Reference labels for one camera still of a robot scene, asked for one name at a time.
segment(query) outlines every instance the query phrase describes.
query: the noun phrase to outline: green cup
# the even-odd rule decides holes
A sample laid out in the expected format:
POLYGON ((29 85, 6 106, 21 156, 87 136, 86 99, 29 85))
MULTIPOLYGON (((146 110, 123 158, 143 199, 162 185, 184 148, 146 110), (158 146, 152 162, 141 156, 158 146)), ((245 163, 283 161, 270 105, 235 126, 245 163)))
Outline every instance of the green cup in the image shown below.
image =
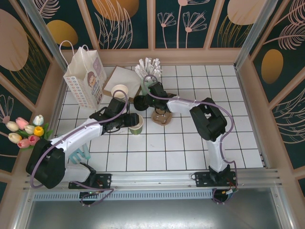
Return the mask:
POLYGON ((129 127, 129 130, 133 135, 139 135, 142 132, 142 129, 143 129, 143 123, 144 123, 143 117, 141 115, 138 115, 138 116, 139 116, 138 125, 129 127))

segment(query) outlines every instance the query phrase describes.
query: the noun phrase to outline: paper bag handle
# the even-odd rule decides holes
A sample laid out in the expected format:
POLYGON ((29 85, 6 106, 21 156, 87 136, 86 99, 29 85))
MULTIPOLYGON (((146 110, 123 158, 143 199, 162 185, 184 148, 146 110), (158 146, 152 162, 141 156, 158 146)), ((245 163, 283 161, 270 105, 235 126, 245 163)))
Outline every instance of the paper bag handle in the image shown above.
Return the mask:
POLYGON ((87 69, 87 67, 86 67, 86 64, 85 64, 84 56, 83 56, 83 54, 82 54, 82 50, 84 49, 84 46, 86 46, 86 47, 87 47, 87 51, 89 51, 88 46, 84 44, 84 45, 81 47, 81 58, 82 58, 82 62, 84 63, 84 66, 85 66, 86 71, 88 71, 88 69, 87 69))
POLYGON ((61 52, 61 46, 62 46, 62 44, 63 44, 64 42, 69 42, 69 43, 70 43, 70 45, 71 45, 71 47, 72 47, 72 51, 73 51, 73 56, 75 55, 75 53, 74 53, 73 45, 72 45, 72 43, 71 43, 70 41, 63 41, 63 42, 60 44, 60 46, 59 46, 59 51, 60 51, 60 53, 61 53, 61 56, 63 57, 63 59, 65 60, 65 62, 66 62, 66 64, 67 64, 67 69, 69 69, 69 71, 70 71, 70 73, 71 73, 71 70, 70 70, 70 68, 69 68, 69 64, 68 64, 67 60, 65 59, 65 57, 63 56, 63 54, 62 54, 62 52, 61 52))

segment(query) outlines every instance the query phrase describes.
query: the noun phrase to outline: white tulip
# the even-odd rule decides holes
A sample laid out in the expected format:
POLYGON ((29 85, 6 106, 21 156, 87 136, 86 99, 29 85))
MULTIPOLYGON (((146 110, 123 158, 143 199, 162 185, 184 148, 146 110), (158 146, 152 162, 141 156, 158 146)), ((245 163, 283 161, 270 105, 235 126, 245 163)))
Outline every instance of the white tulip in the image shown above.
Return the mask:
POLYGON ((43 124, 43 116, 42 115, 38 115, 34 118, 34 125, 42 125, 43 124))
POLYGON ((12 132, 19 130, 17 123, 12 122, 12 121, 9 121, 8 123, 6 123, 6 127, 12 132))
POLYGON ((17 144, 20 140, 22 140, 22 137, 17 133, 10 133, 9 140, 17 144))
POLYGON ((35 127, 33 125, 25 125, 24 130, 27 132, 29 135, 32 135, 34 133, 35 127))

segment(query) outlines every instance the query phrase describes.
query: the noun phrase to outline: tulip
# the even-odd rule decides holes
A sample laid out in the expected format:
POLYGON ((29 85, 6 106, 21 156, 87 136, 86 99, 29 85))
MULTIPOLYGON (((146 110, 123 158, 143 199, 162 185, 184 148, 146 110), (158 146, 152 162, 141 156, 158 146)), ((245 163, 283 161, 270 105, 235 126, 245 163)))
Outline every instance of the tulip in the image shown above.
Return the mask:
POLYGON ((24 120, 21 117, 16 119, 16 123, 19 126, 20 130, 24 130, 24 126, 29 124, 28 121, 24 120))
POLYGON ((30 146, 30 141, 26 138, 26 139, 22 139, 21 141, 19 141, 17 143, 18 147, 21 149, 27 148, 30 146))
POLYGON ((34 134, 38 137, 43 136, 43 134, 44 134, 43 128, 41 126, 35 127, 34 134))
POLYGON ((12 132, 16 132, 17 130, 19 130, 17 123, 12 122, 12 121, 9 121, 8 123, 6 123, 6 127, 12 132))
POLYGON ((37 137, 35 135, 29 136, 28 140, 30 141, 30 145, 34 146, 38 140, 40 140, 40 137, 37 137))
POLYGON ((32 135, 34 133, 35 127, 33 125, 25 125, 24 130, 27 132, 29 135, 32 135))
POLYGON ((42 125, 43 124, 43 116, 42 115, 38 115, 34 118, 33 121, 34 125, 42 125))
POLYGON ((22 137, 17 133, 10 133, 9 134, 9 140, 13 143, 17 144, 21 139, 22 139, 22 137))

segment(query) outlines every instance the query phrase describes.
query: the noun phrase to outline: metal bracket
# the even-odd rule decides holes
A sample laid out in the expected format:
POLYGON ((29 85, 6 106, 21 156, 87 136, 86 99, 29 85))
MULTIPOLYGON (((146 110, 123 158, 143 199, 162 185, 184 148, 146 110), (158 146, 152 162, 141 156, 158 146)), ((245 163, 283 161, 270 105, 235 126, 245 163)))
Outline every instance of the metal bracket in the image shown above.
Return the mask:
POLYGON ((196 172, 194 173, 194 180, 196 181, 197 187, 229 187, 230 182, 233 185, 236 185, 235 172, 230 171, 227 175, 227 179, 221 180, 218 183, 215 183, 210 178, 210 172, 196 172))
MULTIPOLYGON (((96 174, 95 182, 94 182, 94 185, 92 187, 93 188, 110 188, 111 177, 112 177, 112 175, 110 173, 96 174)), ((69 183, 68 188, 69 189, 82 189, 82 187, 80 187, 77 184, 74 184, 73 182, 69 183)))

